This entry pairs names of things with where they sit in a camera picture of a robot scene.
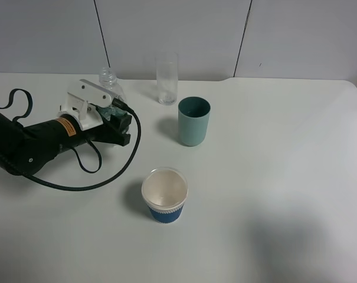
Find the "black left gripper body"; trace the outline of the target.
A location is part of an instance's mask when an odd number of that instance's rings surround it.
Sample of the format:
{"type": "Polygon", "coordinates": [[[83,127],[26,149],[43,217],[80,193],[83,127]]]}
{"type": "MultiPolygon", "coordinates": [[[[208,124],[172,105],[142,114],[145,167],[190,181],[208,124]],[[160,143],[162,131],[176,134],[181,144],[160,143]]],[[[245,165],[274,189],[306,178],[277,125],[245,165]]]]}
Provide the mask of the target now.
{"type": "Polygon", "coordinates": [[[23,171],[37,173],[56,156],[68,150],[77,153],[76,147],[88,144],[96,153],[100,169],[102,156],[94,142],[125,146],[130,142],[130,134],[121,134],[112,127],[110,121],[103,119],[103,124],[82,131],[71,116],[61,116],[24,128],[23,171]]]}

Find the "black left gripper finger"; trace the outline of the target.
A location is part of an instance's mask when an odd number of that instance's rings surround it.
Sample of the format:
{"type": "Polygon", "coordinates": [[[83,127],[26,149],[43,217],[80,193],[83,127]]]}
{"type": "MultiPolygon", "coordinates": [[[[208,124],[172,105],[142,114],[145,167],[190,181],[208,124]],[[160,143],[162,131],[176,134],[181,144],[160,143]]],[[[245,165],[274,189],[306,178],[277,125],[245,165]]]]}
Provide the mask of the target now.
{"type": "Polygon", "coordinates": [[[111,115],[110,124],[121,134],[127,134],[132,122],[132,116],[125,113],[123,115],[111,115]]]}

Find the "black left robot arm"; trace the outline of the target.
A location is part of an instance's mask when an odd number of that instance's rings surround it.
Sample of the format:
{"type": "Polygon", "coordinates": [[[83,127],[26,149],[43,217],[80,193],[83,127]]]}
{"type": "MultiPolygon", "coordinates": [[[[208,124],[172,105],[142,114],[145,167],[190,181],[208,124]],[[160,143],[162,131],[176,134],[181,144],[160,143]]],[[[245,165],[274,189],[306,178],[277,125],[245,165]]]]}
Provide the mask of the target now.
{"type": "Polygon", "coordinates": [[[0,167],[19,176],[11,166],[29,175],[36,174],[59,154],[76,151],[76,147],[88,144],[94,149],[102,166],[102,156],[94,142],[126,146],[130,142],[127,133],[132,116],[123,113],[103,119],[103,124],[83,131],[73,116],[62,116],[24,127],[0,113],[0,167]]]}

